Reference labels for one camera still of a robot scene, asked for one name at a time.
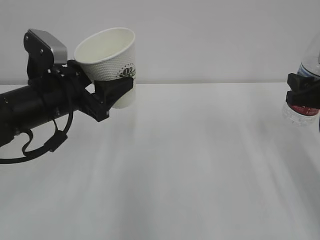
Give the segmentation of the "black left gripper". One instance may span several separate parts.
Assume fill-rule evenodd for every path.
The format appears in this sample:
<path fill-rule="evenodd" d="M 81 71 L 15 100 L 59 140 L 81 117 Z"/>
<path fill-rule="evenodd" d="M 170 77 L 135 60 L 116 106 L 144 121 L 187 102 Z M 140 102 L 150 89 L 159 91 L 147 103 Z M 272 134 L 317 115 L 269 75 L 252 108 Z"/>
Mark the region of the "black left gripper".
<path fill-rule="evenodd" d="M 97 122 L 110 116 L 110 108 L 126 108 L 134 102 L 134 79 L 91 81 L 75 60 L 46 66 L 46 121 L 80 111 Z"/>

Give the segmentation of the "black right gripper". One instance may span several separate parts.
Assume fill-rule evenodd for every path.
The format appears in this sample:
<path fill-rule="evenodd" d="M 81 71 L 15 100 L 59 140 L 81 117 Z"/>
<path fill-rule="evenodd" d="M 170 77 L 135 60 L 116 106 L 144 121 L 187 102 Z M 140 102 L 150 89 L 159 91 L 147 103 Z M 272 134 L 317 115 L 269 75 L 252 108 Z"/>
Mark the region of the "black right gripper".
<path fill-rule="evenodd" d="M 320 79 L 313 76 L 302 76 L 290 73 L 287 84 L 286 103 L 291 106 L 320 108 Z"/>

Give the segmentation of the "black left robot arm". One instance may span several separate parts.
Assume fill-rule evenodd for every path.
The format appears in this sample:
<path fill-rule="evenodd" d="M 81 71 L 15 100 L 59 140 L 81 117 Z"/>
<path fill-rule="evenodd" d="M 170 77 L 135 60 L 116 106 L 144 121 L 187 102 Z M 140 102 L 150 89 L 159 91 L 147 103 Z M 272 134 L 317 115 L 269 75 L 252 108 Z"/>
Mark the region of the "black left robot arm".
<path fill-rule="evenodd" d="M 112 106 L 134 85 L 131 76 L 91 81 L 75 60 L 53 66 L 26 86 L 0 95 L 0 145 L 10 143 L 23 130 L 80 111 L 97 122 L 109 117 Z"/>

